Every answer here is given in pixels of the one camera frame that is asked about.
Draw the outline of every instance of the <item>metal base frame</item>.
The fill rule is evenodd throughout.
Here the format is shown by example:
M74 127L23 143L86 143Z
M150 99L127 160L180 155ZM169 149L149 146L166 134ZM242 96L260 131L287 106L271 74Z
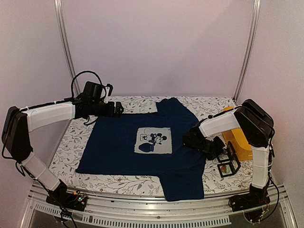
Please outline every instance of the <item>metal base frame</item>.
M279 206L284 212L286 227L296 228L295 218L284 186L278 187L280 191ZM269 187L268 193L271 199L270 204L274 205L277 199L275 187ZM232 194L177 202L167 202L164 198L133 197L99 192L87 192L87 194L88 201L85 211L72 211L73 218L76 222L99 227L220 227L231 224L230 215L243 213L243 211L232 212L228 206L228 199ZM28 196L28 205L21 228L29 228L34 210L60 217L59 207L46 203L46 197L47 193L44 189L34 183Z

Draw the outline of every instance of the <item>white wall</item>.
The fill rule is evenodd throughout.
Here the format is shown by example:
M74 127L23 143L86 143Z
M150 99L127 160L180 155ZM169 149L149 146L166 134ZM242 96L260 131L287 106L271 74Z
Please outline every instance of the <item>white wall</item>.
M115 95L233 96L253 0L64 0L76 72ZM87 77L80 77L80 87Z
M304 224L304 3L262 1L239 103L252 98L275 122L275 178L284 183Z
M25 107L70 96L70 77L53 0L1 0L0 21L2 131L10 106ZM51 159L65 125L57 123L31 134L34 151L44 162ZM31 183L28 176L16 171L13 161L0 158L0 227L18 226Z

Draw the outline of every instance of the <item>black cable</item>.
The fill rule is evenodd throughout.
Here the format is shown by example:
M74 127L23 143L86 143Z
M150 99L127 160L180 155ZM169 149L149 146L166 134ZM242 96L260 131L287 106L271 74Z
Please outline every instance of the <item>black cable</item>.
M99 81L100 85L101 85L103 88L105 88L105 87L103 86L103 84L101 83L101 79L100 79L100 77L98 76L97 73L95 73L95 72L93 72L93 71L90 71L90 70L85 70L85 71L82 71L82 72L78 73L78 74L73 78L73 80L72 80L72 83L71 83L71 94L72 94L72 98L74 98L74 82L75 82L76 78L78 78L80 75L82 75L82 74L84 74L84 73L90 73L90 74L95 75L95 76L98 78L98 81Z
M10 123L9 123L9 126L8 126L8 130L7 130L7 134L5 136L5 139L4 139L4 142L3 142L3 147L2 147L2 152L1 152L1 155L4 159L11 159L11 160L15 160L13 159L12 157L6 157L4 155L4 151L5 151L5 146L6 146L6 143L7 143L7 140L9 138L9 135L11 133L11 130L12 130L12 127L13 127L13 123L14 123L14 118L16 117L16 115L20 112L24 112L26 110L30 110L30 109L34 109L34 108L41 108L41 107L44 107L44 106L48 106L48 105L55 105L55 104L61 104L61 103L65 103L65 102L68 102L68 100L61 100L61 101L56 101L56 102L49 102L49 103L44 103L44 104L38 104L38 105L34 105L34 106L31 106L31 107L27 107L27 108L23 108L23 109L19 109L19 110L16 110L16 113L10 118ZM20 171L18 168L17 170L23 175L24 174L24 171Z
M84 123L84 125L85 125L85 126L89 126L89 125L91 125L91 124L94 124L94 123L97 121L97 119L98 119L98 118L96 118L94 121L92 121L92 122L90 122L90 123L88 123L89 121L87 121L87 122Z
M273 213L274 211L276 210L277 206L279 205L279 200L280 200L280 191L279 191L279 188L276 186L276 184L274 183L273 179L272 179L272 176L271 174L269 173L269 179L270 179L270 182L274 185L274 187L276 188L276 191L277 191L277 200L276 200L276 204L275 204L275 208L273 209L273 211L265 218L262 218L261 221L264 221L265 219L269 218Z
M268 177L269 177L270 182L274 185L274 187L276 188L276 191L277 191L277 200L276 200L275 208L272 210L272 212L267 217L262 217L261 218L261 216L262 216L261 215L261 216L257 217L256 219L253 219L251 221L252 223L259 223L259 222L264 221L265 219L269 218L274 213L274 211L276 210L276 208L277 208L277 206L279 204L279 200L280 200L280 191L279 191L279 188L274 183L274 181L273 181L272 176L271 176L270 173L268 173Z
M44 188L44 190L47 191L47 193L50 195L50 197L52 197L53 200L56 201L56 203L59 205L59 208L61 209L61 214L60 214L60 216L61 216L61 221L62 221L62 219L63 219L63 217L62 217L62 212L64 212L66 216L69 216L69 217L71 218L71 220L72 220L72 222L73 222L73 224L74 224L74 227L77 228L77 225L76 225L76 223L75 223L75 221L74 221L74 219L73 219L72 214L71 214L64 206L62 206L62 204L61 204L60 202L58 202L58 200L56 199L56 197L53 196L53 193L52 193L50 190L48 190L48 189L44 186L44 184L41 183L41 181L39 181L39 180L37 180L37 181L38 181L39 184ZM65 227L69 228L63 221L62 221L62 224L63 224Z
M18 170L18 172L21 173L21 175L25 177L25 173L24 173L24 170L22 168L22 165L20 165L20 163L16 162L15 166L16 166L16 169Z

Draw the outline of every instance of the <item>shirt sleeve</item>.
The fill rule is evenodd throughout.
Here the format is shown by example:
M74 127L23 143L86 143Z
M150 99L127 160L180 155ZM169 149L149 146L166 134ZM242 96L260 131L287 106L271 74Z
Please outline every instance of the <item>shirt sleeve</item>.
M203 169L170 170L159 176L167 201L204 198Z

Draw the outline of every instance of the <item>black frame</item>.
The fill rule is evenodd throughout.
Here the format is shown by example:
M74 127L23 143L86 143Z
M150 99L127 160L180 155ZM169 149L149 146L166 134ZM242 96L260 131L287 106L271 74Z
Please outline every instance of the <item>black frame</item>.
M241 168L241 163L239 162L238 156L236 154L236 151L233 148L232 143L230 141L228 142L226 151L228 152L229 159L223 159L223 160L221 160L221 159L219 159L219 157L217 157L217 159L218 159L219 162L226 162L226 163L218 164L218 171L219 171L219 174L220 174L221 178L233 176ZM235 167L233 165L233 161L237 162L237 168L236 169L235 169ZM229 166L229 168L231 170L231 173L229 173L229 174L223 174L223 172L221 170L221 167L224 166L224 165L228 165Z

